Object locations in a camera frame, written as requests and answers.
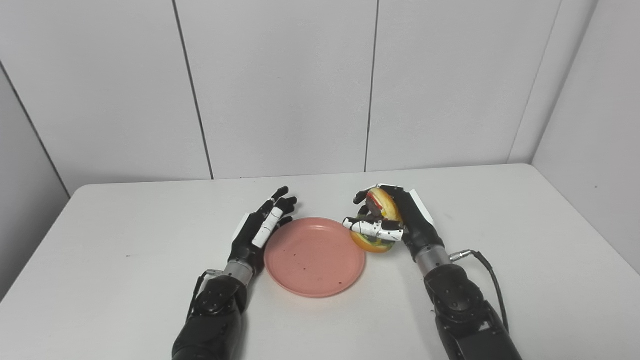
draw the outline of robotic arm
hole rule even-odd
[[[451,360],[521,360],[509,337],[500,288],[491,265],[480,252],[464,250],[447,255],[433,227],[433,219],[417,192],[379,184],[402,221],[386,220],[381,206],[370,199],[370,189],[359,192],[354,203],[366,199],[358,218],[346,218],[352,231],[385,241],[402,241],[418,264],[427,293],[434,304],[436,326]],[[264,269],[263,246],[294,211],[295,197],[283,198],[279,189],[258,211],[240,223],[224,271],[207,270],[196,283],[187,322],[173,345],[173,360],[229,360],[242,333],[247,307],[247,286]],[[502,320],[480,289],[453,262],[475,255],[489,269],[499,294]]]
[[[449,256],[433,227],[433,219],[415,190],[378,184],[395,202],[402,222],[384,220],[383,209],[371,201],[370,189],[359,192],[354,203],[365,199],[358,218],[345,218],[352,231],[382,240],[402,239],[424,277],[427,293],[435,306],[436,326],[451,360],[521,360],[509,337],[502,295],[489,262],[480,252],[464,250]],[[499,294],[501,321],[480,289],[453,262],[475,255],[490,271]]]
[[[295,197],[278,191],[258,211],[247,214],[234,235],[224,271],[207,270],[196,283],[187,322],[173,344],[173,360],[229,360],[242,333],[247,286],[264,269],[264,244],[290,222]]]

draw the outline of table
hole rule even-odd
[[[524,359],[640,357],[640,276],[529,165],[90,185],[0,304],[0,359],[169,359],[196,278],[223,268],[237,223],[282,185],[296,218],[342,220],[375,183],[415,188],[453,252],[481,250]],[[459,262],[495,306],[489,275]],[[352,288],[306,299],[265,272],[240,359],[445,359],[417,266],[368,254]]]

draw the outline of pink plate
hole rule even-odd
[[[329,297],[358,280],[364,270],[365,252],[339,222],[303,218],[273,234],[264,262],[271,277],[290,292]]]

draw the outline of cable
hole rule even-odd
[[[191,303],[189,304],[189,312],[187,313],[187,320],[189,320],[189,317],[193,312],[193,308],[195,307],[195,304],[196,304],[196,297],[198,296],[198,293],[200,292],[200,287],[202,287],[204,278],[207,277],[208,273],[209,273],[208,271],[203,272],[202,275],[198,278],[198,281],[196,282],[196,287],[195,289],[193,289],[193,297],[191,298]]]
[[[489,263],[489,261],[482,255],[479,251],[471,250],[471,254],[478,259],[484,265],[484,267],[489,271],[491,275],[491,279],[493,280],[493,285],[495,286],[495,292],[498,294],[498,303],[500,304],[500,312],[502,313],[502,323],[504,324],[505,330],[509,332],[509,322],[507,321],[507,311],[504,308],[504,300],[502,299],[502,290],[500,290],[500,284],[498,284],[498,278],[495,276],[493,272],[493,267]]]

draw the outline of white wall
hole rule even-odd
[[[215,178],[364,169],[375,1],[177,4]]]
[[[514,143],[537,145],[541,131],[518,132],[532,88],[567,68],[590,3],[382,0],[367,169],[506,163]],[[536,105],[526,126],[546,123]]]
[[[529,161],[593,2],[177,0],[202,129],[171,1],[2,1],[0,58],[71,192]]]
[[[598,3],[533,160],[637,271],[639,24],[640,2]]]
[[[67,201],[0,69],[0,300]]]
[[[0,1],[0,59],[73,193],[210,179],[171,1]]]

